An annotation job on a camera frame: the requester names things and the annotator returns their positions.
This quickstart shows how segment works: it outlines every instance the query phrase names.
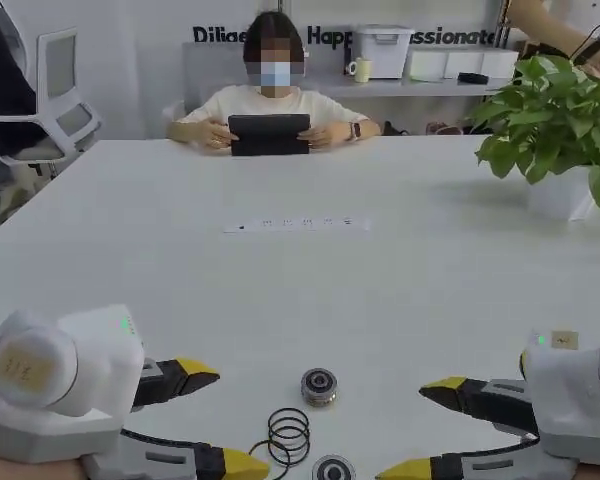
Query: white flower pot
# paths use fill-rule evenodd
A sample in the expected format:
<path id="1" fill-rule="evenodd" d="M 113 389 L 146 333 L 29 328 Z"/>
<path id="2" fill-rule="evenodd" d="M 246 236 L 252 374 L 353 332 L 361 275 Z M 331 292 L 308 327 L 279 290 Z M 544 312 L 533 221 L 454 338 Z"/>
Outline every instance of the white flower pot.
<path id="1" fill-rule="evenodd" d="M 589 169 L 575 167 L 562 175 L 548 173 L 529 185 L 529 211 L 559 220 L 583 220 L 593 209 L 589 190 Z"/>

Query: dark hair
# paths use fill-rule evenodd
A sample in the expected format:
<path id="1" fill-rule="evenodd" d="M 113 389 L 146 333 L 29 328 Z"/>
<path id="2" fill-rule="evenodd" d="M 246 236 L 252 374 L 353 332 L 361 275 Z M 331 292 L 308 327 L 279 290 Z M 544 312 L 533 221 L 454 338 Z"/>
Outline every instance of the dark hair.
<path id="1" fill-rule="evenodd" d="M 260 62 L 263 40 L 289 40 L 291 61 L 304 62 L 302 39 L 291 19 L 275 10 L 262 12 L 256 17 L 245 36 L 242 59 L 245 63 Z"/>

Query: yellow mug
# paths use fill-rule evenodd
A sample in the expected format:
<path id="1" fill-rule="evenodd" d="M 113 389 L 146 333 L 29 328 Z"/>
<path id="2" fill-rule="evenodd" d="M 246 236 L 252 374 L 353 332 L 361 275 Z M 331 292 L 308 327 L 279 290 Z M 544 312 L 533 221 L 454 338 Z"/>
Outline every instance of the yellow mug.
<path id="1" fill-rule="evenodd" d="M 371 78 L 371 60 L 356 58 L 347 65 L 347 73 L 353 75 L 353 79 L 357 83 L 367 83 Z"/>

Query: sticker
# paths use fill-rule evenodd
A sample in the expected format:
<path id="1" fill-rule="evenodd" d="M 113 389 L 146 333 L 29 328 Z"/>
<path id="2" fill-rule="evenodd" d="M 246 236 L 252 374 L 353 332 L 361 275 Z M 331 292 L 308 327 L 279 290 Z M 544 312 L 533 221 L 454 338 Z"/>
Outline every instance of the sticker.
<path id="1" fill-rule="evenodd" d="M 303 217 L 253 220 L 239 225 L 231 225 L 224 233 L 257 232 L 317 232 L 321 230 L 369 230 L 369 220 L 353 217 Z"/>
<path id="2" fill-rule="evenodd" d="M 31 393 L 47 388 L 53 374 L 51 360 L 33 355 L 16 346 L 7 347 L 0 355 L 0 380 Z"/>
<path id="3" fill-rule="evenodd" d="M 556 330 L 551 332 L 551 348 L 578 349 L 578 333 Z"/>

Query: tablet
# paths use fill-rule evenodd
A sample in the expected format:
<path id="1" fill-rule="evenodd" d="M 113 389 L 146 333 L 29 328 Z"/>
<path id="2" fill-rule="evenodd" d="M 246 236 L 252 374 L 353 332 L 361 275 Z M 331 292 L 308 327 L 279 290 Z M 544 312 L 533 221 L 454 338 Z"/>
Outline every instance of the tablet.
<path id="1" fill-rule="evenodd" d="M 309 153 L 309 142 L 298 134 L 311 128 L 306 114 L 232 115 L 229 130 L 240 140 L 231 142 L 231 154 L 240 157 L 259 155 L 298 155 Z"/>

